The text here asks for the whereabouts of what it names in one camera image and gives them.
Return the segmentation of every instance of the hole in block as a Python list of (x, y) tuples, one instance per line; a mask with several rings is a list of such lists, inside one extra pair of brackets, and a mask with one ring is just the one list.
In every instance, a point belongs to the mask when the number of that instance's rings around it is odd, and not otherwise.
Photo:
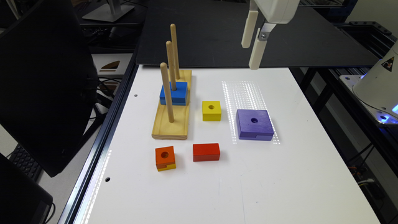
[(169, 156), (168, 152), (162, 152), (161, 155), (163, 159), (166, 159)]

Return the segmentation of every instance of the purple square block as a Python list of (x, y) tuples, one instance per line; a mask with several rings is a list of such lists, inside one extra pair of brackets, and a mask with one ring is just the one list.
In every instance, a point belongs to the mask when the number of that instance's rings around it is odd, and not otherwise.
[(274, 136), (266, 110), (238, 110), (236, 124), (239, 139), (270, 141)]

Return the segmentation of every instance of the white device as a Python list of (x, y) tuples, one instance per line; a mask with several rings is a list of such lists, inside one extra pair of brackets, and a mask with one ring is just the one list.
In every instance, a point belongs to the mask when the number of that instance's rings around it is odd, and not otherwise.
[(398, 45), (394, 44), (365, 75), (340, 76), (380, 124), (398, 125), (398, 64), (394, 65), (397, 53)]
[(262, 28), (258, 28), (256, 40), (251, 52), (249, 67), (257, 70), (260, 67), (262, 55), (266, 49), (269, 33), (276, 24), (286, 24), (292, 20), (300, 0), (250, 0), (249, 15), (244, 26), (242, 47), (250, 47), (251, 38), (256, 26), (258, 9), (266, 18)]

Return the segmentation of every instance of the colored block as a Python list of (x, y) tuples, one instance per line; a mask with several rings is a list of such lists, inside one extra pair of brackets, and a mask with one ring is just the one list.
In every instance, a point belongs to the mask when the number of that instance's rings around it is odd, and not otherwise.
[(220, 159), (220, 147), (218, 143), (194, 144), (193, 161), (218, 161)]
[[(166, 105), (166, 100), (160, 100), (161, 105)], [(186, 106), (186, 103), (172, 103), (174, 106)]]
[(164, 171), (169, 169), (175, 169), (177, 166), (175, 164), (167, 165), (166, 168), (157, 169), (157, 171)]
[(221, 105), (219, 101), (202, 101), (201, 112), (203, 121), (221, 121)]
[[(187, 82), (176, 82), (175, 86), (177, 90), (171, 90), (170, 83), (170, 92), (172, 94), (172, 104), (177, 105), (176, 103), (183, 103), (183, 106), (187, 104), (187, 91), (188, 91), (188, 83)], [(160, 104), (166, 105), (166, 98), (164, 95), (164, 86), (162, 86), (162, 90), (160, 91)]]
[(236, 125), (239, 139), (270, 141), (274, 135), (266, 110), (238, 110)]
[(156, 169), (166, 169), (175, 164), (174, 147), (162, 147), (155, 149)]

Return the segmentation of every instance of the wooden block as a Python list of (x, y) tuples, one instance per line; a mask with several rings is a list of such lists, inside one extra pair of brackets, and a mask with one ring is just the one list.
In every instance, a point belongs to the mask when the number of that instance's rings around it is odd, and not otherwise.
[(179, 82), (188, 83), (187, 105), (173, 106), (174, 122), (170, 123), (167, 115), (166, 105), (157, 106), (154, 128), (152, 130), (152, 137), (154, 139), (172, 139), (185, 140), (188, 136), (188, 120), (189, 120), (189, 99), (191, 90), (191, 70), (180, 70)]
[(202, 101), (203, 121), (221, 121), (221, 104), (219, 101)]
[(162, 147), (155, 149), (156, 168), (162, 169), (175, 164), (174, 147)]
[(274, 130), (266, 110), (237, 110), (239, 139), (271, 141)]
[(175, 169), (177, 166), (175, 164), (167, 165), (166, 168), (157, 169), (157, 171), (164, 171), (169, 169)]
[[(176, 82), (177, 90), (171, 90), (170, 83), (170, 93), (172, 95), (172, 104), (173, 105), (186, 105), (187, 104), (187, 92), (188, 92), (188, 83), (187, 82)], [(162, 86), (162, 90), (160, 91), (160, 104), (166, 105), (166, 98), (164, 95), (164, 86)]]
[(220, 147), (218, 143), (194, 144), (193, 161), (218, 161), (220, 159)]

